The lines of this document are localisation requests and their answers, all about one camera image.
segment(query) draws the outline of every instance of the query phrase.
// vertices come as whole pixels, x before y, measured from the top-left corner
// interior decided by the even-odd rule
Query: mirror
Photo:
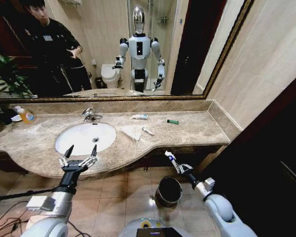
[[[0,99],[205,98],[252,2],[0,0]]]

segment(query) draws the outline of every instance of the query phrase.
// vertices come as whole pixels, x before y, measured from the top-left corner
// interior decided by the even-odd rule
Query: trash can
[[[95,84],[98,89],[104,89],[107,88],[107,85],[104,83],[102,78],[95,78]]]
[[[171,176],[166,176],[159,183],[156,197],[161,205],[166,207],[173,206],[182,197],[182,187],[178,180]]]

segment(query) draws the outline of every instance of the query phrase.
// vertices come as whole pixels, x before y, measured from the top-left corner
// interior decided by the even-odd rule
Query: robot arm
[[[40,213],[30,218],[27,230],[21,237],[66,237],[68,235],[67,222],[71,214],[79,175],[97,161],[97,145],[85,160],[68,160],[73,149],[72,145],[64,156],[59,158],[64,175],[59,185],[53,189],[52,196],[33,196],[28,202],[29,210],[40,210]]]
[[[115,68],[123,68],[123,65],[126,61],[126,53],[128,50],[128,41],[125,38],[121,38],[119,40],[119,51],[120,51],[120,55],[116,57],[116,61],[115,61],[115,66],[113,67],[113,69]]]
[[[166,151],[165,155],[170,159],[179,174],[187,176],[192,187],[198,192],[205,203],[206,211],[214,220],[222,237],[257,237],[254,231],[245,225],[232,209],[231,203],[221,195],[212,194],[215,181],[212,178],[204,182],[198,181],[192,174],[193,168],[188,164],[178,163],[175,156]]]
[[[153,91],[155,91],[157,88],[161,86],[161,82],[165,78],[165,72],[164,72],[165,63],[164,63],[164,59],[161,59],[160,46],[157,38],[153,38],[151,40],[151,49],[158,60],[158,78],[157,78],[157,82],[154,83],[155,89],[153,89]]]

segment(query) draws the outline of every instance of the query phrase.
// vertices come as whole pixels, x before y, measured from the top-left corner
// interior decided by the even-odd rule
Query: drain
[[[92,142],[94,142],[94,143],[96,143],[96,142],[98,142],[100,139],[97,137],[97,138],[93,138],[92,139]]]

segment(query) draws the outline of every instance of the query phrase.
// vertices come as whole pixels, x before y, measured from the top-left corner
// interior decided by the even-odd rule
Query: chrome robot head
[[[137,34],[144,32],[145,26],[145,14],[144,10],[140,6],[136,6],[133,12],[134,25]]]

